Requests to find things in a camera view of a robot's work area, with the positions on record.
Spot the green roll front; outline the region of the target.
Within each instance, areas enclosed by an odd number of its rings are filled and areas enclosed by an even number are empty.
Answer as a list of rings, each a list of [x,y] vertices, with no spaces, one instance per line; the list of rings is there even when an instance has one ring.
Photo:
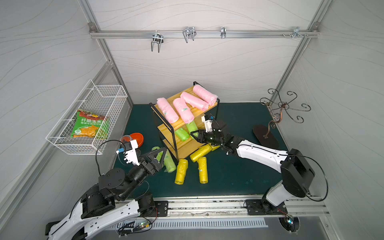
[[[186,124],[186,126],[187,126],[187,129],[188,129],[190,135],[192,135],[193,132],[199,130],[198,127],[197,127],[197,125],[196,125],[196,123],[195,123],[195,121],[192,121],[192,122]]]

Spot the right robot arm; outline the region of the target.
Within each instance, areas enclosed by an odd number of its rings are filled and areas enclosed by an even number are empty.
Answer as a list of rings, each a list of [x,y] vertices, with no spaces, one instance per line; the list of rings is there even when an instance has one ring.
[[[252,160],[281,174],[282,180],[263,195],[257,203],[257,209],[271,213],[289,198],[304,198],[310,193],[315,171],[300,151],[280,151],[254,144],[233,136],[225,131],[226,125],[219,124],[214,119],[205,120],[204,124],[204,130],[191,133],[197,142],[218,146],[228,155]]]

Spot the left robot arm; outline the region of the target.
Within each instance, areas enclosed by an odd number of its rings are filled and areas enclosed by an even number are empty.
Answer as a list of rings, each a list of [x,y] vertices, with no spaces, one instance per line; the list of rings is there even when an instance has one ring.
[[[138,166],[129,173],[120,168],[99,176],[61,221],[46,225],[49,240],[90,240],[101,231],[124,220],[166,217],[167,201],[154,201],[149,192],[130,202],[126,199],[148,176],[160,172],[167,148],[159,148],[138,157]]]

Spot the pink roll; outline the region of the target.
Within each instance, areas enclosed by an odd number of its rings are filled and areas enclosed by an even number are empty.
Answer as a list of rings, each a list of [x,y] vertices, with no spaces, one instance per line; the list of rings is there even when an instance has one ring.
[[[174,99],[173,105],[185,124],[188,124],[195,119],[193,113],[191,112],[190,108],[187,106],[186,102],[183,99]]]
[[[202,112],[207,111],[209,108],[209,104],[207,102],[187,92],[182,92],[180,98],[183,99],[187,104],[191,105],[193,108],[196,108]]]
[[[195,85],[193,87],[193,92],[200,97],[202,100],[207,102],[209,106],[214,106],[215,103],[217,102],[218,96],[215,94],[212,94],[208,90],[206,90],[204,87],[201,85]]]
[[[172,108],[170,103],[165,98],[158,98],[157,99],[157,105],[161,112],[163,113],[166,120],[170,123],[176,123],[179,120],[178,114],[175,112],[175,110]]]

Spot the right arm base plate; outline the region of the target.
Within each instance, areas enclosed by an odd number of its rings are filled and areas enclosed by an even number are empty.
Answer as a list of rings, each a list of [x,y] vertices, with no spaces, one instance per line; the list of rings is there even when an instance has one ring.
[[[275,207],[266,200],[251,199],[245,200],[243,207],[250,216],[284,215],[288,213],[284,202]]]

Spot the pink roll front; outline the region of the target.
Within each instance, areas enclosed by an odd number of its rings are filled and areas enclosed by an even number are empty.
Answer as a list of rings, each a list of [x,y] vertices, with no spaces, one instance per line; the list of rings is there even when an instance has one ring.
[[[195,85],[193,87],[193,92],[200,97],[202,100],[207,102],[209,106],[214,106],[215,103],[217,102],[218,96],[215,94],[212,94],[208,90],[206,90],[204,87],[201,85]]]

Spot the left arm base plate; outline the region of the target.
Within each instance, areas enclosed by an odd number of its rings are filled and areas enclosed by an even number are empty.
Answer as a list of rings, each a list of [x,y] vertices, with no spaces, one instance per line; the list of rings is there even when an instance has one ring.
[[[168,216],[168,201],[154,201],[155,206],[150,210],[149,217],[167,217]]]

